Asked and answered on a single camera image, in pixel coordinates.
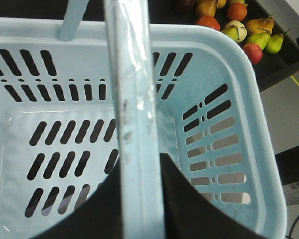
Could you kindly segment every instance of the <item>yellow pear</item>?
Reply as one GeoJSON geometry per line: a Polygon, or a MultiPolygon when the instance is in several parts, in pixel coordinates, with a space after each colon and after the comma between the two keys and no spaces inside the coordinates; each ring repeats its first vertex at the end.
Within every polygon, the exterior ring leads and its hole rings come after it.
{"type": "Polygon", "coordinates": [[[218,0],[217,9],[221,9],[226,5],[227,0],[218,0]]]}
{"type": "Polygon", "coordinates": [[[275,20],[271,17],[252,19],[246,22],[245,27],[249,34],[259,34],[264,31],[269,31],[270,34],[273,32],[275,20]]]}
{"type": "Polygon", "coordinates": [[[215,16],[217,0],[205,0],[196,6],[195,13],[200,16],[215,16]]]}

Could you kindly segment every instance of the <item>black cable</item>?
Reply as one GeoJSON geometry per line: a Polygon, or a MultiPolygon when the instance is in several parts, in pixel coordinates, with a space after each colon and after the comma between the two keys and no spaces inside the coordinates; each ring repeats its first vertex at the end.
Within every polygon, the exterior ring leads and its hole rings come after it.
{"type": "Polygon", "coordinates": [[[299,221],[299,215],[296,217],[296,219],[294,220],[294,223],[292,224],[292,226],[290,227],[290,231],[288,236],[291,238],[291,235],[293,234],[294,228],[297,224],[297,222],[299,221]]]}

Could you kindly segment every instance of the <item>orange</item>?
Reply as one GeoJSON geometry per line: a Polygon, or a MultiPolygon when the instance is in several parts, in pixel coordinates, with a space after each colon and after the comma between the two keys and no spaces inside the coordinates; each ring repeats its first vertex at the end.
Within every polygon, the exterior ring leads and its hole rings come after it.
{"type": "Polygon", "coordinates": [[[230,21],[242,21],[247,16],[247,8],[242,3],[234,3],[228,7],[226,16],[230,21]]]}
{"type": "Polygon", "coordinates": [[[207,26],[220,31],[220,25],[218,21],[212,16],[201,16],[199,19],[197,19],[195,25],[207,26]]]}

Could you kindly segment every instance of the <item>apple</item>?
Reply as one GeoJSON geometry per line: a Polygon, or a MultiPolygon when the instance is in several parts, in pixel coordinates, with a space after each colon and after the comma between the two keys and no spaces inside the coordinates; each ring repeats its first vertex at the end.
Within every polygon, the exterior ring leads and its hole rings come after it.
{"type": "Polygon", "coordinates": [[[257,64],[263,58],[263,51],[256,43],[247,43],[243,46],[243,50],[252,64],[257,64]]]}

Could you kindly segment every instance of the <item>label sticker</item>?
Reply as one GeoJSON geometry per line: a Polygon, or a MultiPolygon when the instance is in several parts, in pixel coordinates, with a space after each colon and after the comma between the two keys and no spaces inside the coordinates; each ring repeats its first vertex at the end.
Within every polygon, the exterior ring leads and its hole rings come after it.
{"type": "Polygon", "coordinates": [[[283,186],[287,206],[299,203],[299,182],[283,186]]]}

